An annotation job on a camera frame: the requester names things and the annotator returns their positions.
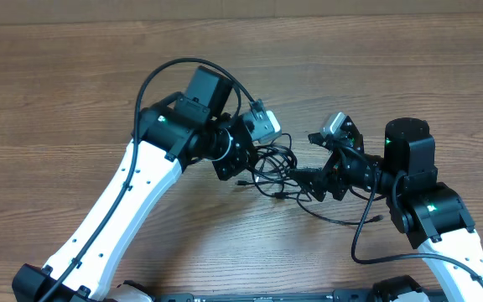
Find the robotic arm link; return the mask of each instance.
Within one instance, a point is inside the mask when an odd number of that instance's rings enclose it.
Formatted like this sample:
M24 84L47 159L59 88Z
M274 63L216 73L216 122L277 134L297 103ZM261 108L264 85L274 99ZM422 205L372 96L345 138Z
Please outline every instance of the robotic arm link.
M148 83L161 70L184 62L208 65L221 74L199 66L185 92L175 92L141 109ZM238 107L231 116L223 108L232 90ZM242 115L239 114L241 92L250 105L250 111ZM117 172L74 234L42 268L29 264L20 268L13 280L18 302L154 301L135 284L125 283L111 291L110 287L122 255L159 198L188 166L202 159L213 163L219 180L228 180L245 169L255 171L260 147L253 143L271 141L273 144L281 136L281 126L262 101L254 101L247 89L226 70L207 60L183 58L161 65L143 83L136 101L132 136ZM444 293L424 290L404 276L374 284L372 290L337 289L325 294L284 294L275 298L291 302L333 302L340 297L342 301L363 302L483 301L480 238L460 196L445 184L437 183L435 142L425 121L402 118L389 122L384 158L364 154L362 135L342 112L330 116L319 133L309 135L309 141L332 152L330 159L322 169L289 167L292 169L287 170L287 176L303 193L319 201L325 198L326 192L342 200L352 186L370 191L371 199L358 223L356 239L374 195L387 196L392 222L408 236L413 249L422 253L412 254L418 257L410 258L435 255L424 261ZM352 246L354 260L356 239ZM451 263L440 261L441 258L448 258ZM273 302L274 298L175 294L155 300L260 299Z

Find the black cable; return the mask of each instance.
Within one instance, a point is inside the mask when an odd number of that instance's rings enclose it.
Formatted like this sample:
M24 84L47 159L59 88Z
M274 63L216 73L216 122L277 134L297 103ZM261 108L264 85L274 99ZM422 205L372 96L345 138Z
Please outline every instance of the black cable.
M208 65L210 67L217 69L222 74L224 74L226 77L228 77L231 81L234 82L235 91L236 91L236 89L239 88L241 91L243 91L243 94L246 96L246 98L250 102L254 102L251 95L249 94L249 91L247 91L247 89L234 76L232 76L228 71L223 69L221 66L219 66L215 63L212 63L208 60L199 59L199 58L180 58L180 59L175 59L175 60L171 60L167 63L164 63L160 67L158 67L154 71L152 71L148 75L148 77L145 79L144 83L141 85L141 89L139 90L137 100L135 101L135 112L134 112L134 115L133 115L133 133L135 133L134 134L135 138L133 139L132 163L130 164L130 169L128 170L126 180L122 184L121 191L118 193L117 198L115 199L115 201L113 201L111 208L106 213L104 218L101 220L101 222L98 225L98 227L96 228L96 230L92 233L92 235L89 237L89 239L87 240L85 245L81 248L80 252L75 256L75 258L72 259L68 268L60 275L60 277L57 279L55 284L46 292L46 294L44 294L39 299L38 302L46 302L49 299L49 297L51 297L51 295L63 284L63 282L70 275L72 270L80 263L83 256L85 256L89 247L91 247L92 243L96 240L96 238L100 234L101 230L104 228L104 226L107 224L107 222L109 221L109 219L111 218L111 216L113 215L115 210L117 209L118 204L120 204L124 194L126 193L126 190L128 190L130 182L132 181L133 173L135 171L135 166L137 164L138 145L139 145L139 112L141 110L141 102L143 100L144 92L146 91L147 86L150 83L150 81L160 71L166 69L167 67L169 67L171 65L175 65L175 64L178 64L178 63L200 63L200 64ZM241 105L242 105L241 98L238 97L238 108L236 109L235 116L237 116L237 114L239 113Z
M370 169L373 169L373 167L370 165L368 162L368 159L365 158L365 156L361 153L359 153L357 150L353 149L352 147L345 146L343 144L337 144L337 148L348 151L349 153L355 155L357 158L359 158L364 164L366 164Z
M376 185L377 185L377 169L373 170L374 173L374 184L372 186L372 190L370 193L370 197L368 199L368 202L366 203L365 211L362 214L361 221L359 222L359 225L357 226L356 234L353 237L353 242L351 243L351 258L353 261L359 264L376 264L376 263L387 263L391 261L397 261L397 260L405 260L405 259L419 259L419 258L432 258L432 259L438 259L442 261L446 261L448 263L452 263L453 265L464 269L467 273L470 274L470 277L474 280L477 281L480 286L483 288L483 279L482 277L476 273L474 270L466 266L465 264L449 257L437 255L437 254L429 254L429 253L416 253L416 254L401 254L401 255L395 255L395 256L387 256L387 257L382 257L382 258L375 258L375 259L369 259L369 260L361 260L357 258L356 256L356 247L357 247L357 241L359 240L359 236L361 235L361 230L362 226L365 224L365 219L368 216L368 212L370 210L370 207L372 205L372 202L374 201L374 195L376 194Z
M352 195L354 195L355 197L358 197L358 198L361 198L362 200L366 200L366 201L368 201L368 198L366 198L365 196L363 196L363 195L361 195L361 194L359 194L359 193L355 192L355 191L353 190L353 187L350 187L350 189L348 189L348 190L349 190L349 191L350 191L350 193L351 193ZM378 196L378 197L374 198L374 201L382 200L382 199L384 199L384 198L386 198L386 196L385 196L385 195L381 195L381 196Z
M288 147L276 143L278 138L275 138L271 143L266 145L256 146L257 161L254 166L247 167L251 172L252 182L238 180L237 185L254 185L257 190L267 197L278 199L293 199L289 195L297 194L296 192L285 192L286 186L299 187L297 183L291 182L291 179L286 175L289 169L295 169L298 165L298 159L292 151L292 136L288 133L281 135L288 138ZM266 164L271 166L271 169L264 169ZM267 193L262 185L279 185L280 189L274 193Z
M337 148L337 150L339 151L339 155L340 155L340 163L342 164L342 168L343 169L349 169L348 168L348 163L347 163L347 158L344 154L344 151L342 151L341 148Z
M238 98L238 107L232 116L231 125L238 119L238 115L240 115L240 108L242 108L242 95L240 94L240 88L237 85L234 85L233 88Z
M398 173L396 174L396 177L394 178L394 181L392 182L392 190L391 190L391 201L392 201L392 205L395 207L395 208L398 208L398 198L396 196L396 188L398 187L398 181L400 181L400 179L407 175L407 173L405 173L404 171L398 171Z
M303 209L303 211L306 211L307 213L309 213L310 215L318 218L318 219L321 219L323 221L327 221L327 222L330 222L330 223L336 223L336 224L339 224L339 225L342 225L342 226L357 226L359 225L359 222L348 222L348 221L337 221L335 219L330 219L330 218L327 218L327 217L323 217L319 214L316 214L312 211L310 211L309 209L307 209L306 207L304 207L300 202L299 202L299 196L301 195L302 192L299 192L298 193L298 196L296 197L296 201L298 202L298 206ZM378 222L378 221L381 221L383 220L383 215L378 215L378 216L374 216L372 217L372 219L369 219L367 221L364 221L364 223L372 223L372 222Z

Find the wooden tabletop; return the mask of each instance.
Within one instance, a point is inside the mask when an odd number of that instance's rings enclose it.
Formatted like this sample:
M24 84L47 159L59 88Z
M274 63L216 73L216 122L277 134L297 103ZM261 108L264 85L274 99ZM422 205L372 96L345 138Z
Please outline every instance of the wooden tabletop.
M463 197L483 246L483 14L0 27L0 301L13 300L10 284L23 263L41 266L79 226L120 163L143 79L182 56L224 66L262 98L292 134L299 166L328 158L307 134L331 112L353 118L370 154L382 154L390 120L427 120L439 180ZM166 70L144 103L183 91L194 68ZM308 207L358 220L364 205L348 195ZM373 206L371 214L386 219L364 228L360 258L411 252L387 213L384 202ZM353 263L353 234L292 201L221 182L201 163L154 208L113 284L132 279L164 293L314 292L410 274L439 287L420 260Z

